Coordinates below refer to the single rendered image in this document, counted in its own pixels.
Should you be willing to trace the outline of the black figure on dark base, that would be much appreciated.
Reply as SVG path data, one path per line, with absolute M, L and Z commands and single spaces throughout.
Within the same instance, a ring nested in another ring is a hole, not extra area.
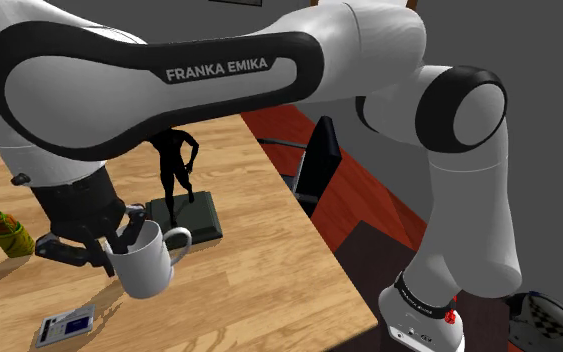
M 209 191 L 193 190 L 190 174 L 199 144 L 184 130 L 166 129 L 147 139 L 159 155 L 159 178 L 164 197 L 147 203 L 152 220 L 163 232 L 184 227 L 194 245 L 219 241 L 223 237 L 220 221 Z

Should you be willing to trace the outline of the green yellow brush with stick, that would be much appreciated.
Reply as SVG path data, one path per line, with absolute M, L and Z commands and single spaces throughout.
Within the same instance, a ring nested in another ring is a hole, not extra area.
M 0 211 L 0 248 L 9 258 L 32 255 L 34 239 L 26 228 L 12 215 Z

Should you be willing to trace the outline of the black office chair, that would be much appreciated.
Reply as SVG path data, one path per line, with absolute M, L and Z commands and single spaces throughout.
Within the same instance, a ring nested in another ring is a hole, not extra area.
M 342 161 L 332 119 L 321 116 L 307 144 L 274 138 L 258 138 L 257 141 L 260 144 L 276 144 L 303 150 L 295 175 L 281 174 L 281 177 L 306 215 L 312 217 Z

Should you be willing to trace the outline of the grey checkered helmet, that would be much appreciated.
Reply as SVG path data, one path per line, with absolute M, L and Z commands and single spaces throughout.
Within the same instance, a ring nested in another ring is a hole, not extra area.
M 523 352 L 563 352 L 563 304 L 528 291 L 507 296 L 508 340 Z

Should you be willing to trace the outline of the white mug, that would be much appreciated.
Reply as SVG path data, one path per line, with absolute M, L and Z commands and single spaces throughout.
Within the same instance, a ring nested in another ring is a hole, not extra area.
M 184 237 L 186 245 L 175 256 L 171 256 L 166 240 Z M 146 299 L 165 290 L 174 274 L 174 265 L 190 250 L 191 232 L 184 227 L 170 229 L 166 234 L 158 223 L 146 220 L 128 252 L 117 254 L 110 244 L 104 242 L 104 250 L 115 269 L 124 291 L 132 298 Z

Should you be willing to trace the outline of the dark robot stand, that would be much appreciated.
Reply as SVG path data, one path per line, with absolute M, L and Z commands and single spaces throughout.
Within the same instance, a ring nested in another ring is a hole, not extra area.
M 393 283 L 415 252 L 360 222 L 335 251 L 335 257 L 370 310 L 379 316 L 378 296 Z M 458 295 L 456 305 L 464 325 L 465 352 L 508 352 L 509 308 L 499 299 Z M 413 352 L 395 342 L 382 319 L 378 326 L 326 352 Z

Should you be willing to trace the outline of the wooden table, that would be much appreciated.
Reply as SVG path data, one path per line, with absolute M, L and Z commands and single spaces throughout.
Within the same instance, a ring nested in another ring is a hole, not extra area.
M 0 249 L 0 352 L 322 352 L 377 323 L 242 118 L 188 126 L 191 178 L 209 191 L 223 237 L 186 255 L 146 300 L 101 268 Z M 48 220 L 0 159 L 0 210 L 33 236 Z M 36 348 L 42 320 L 95 305 L 90 332 Z

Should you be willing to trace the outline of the grey device with blue screen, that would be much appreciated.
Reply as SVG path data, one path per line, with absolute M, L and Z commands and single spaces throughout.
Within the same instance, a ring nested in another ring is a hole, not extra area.
M 42 320 L 35 342 L 36 348 L 88 333 L 93 328 L 95 305 L 52 315 Z

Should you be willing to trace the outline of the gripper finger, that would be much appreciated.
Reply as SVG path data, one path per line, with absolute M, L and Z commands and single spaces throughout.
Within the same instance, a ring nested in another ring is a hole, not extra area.
M 147 219 L 144 206 L 127 206 L 125 213 L 129 217 L 129 222 L 122 233 L 118 235 L 116 231 L 112 231 L 106 236 L 106 247 L 114 254 L 128 253 L 128 247 L 135 244 Z
M 75 247 L 60 241 L 53 233 L 41 236 L 35 245 L 35 254 L 39 257 L 82 267 L 90 263 L 92 267 L 103 267 L 109 277 L 115 275 L 115 270 L 98 239 L 104 237 L 105 232 L 88 235 L 83 247 Z

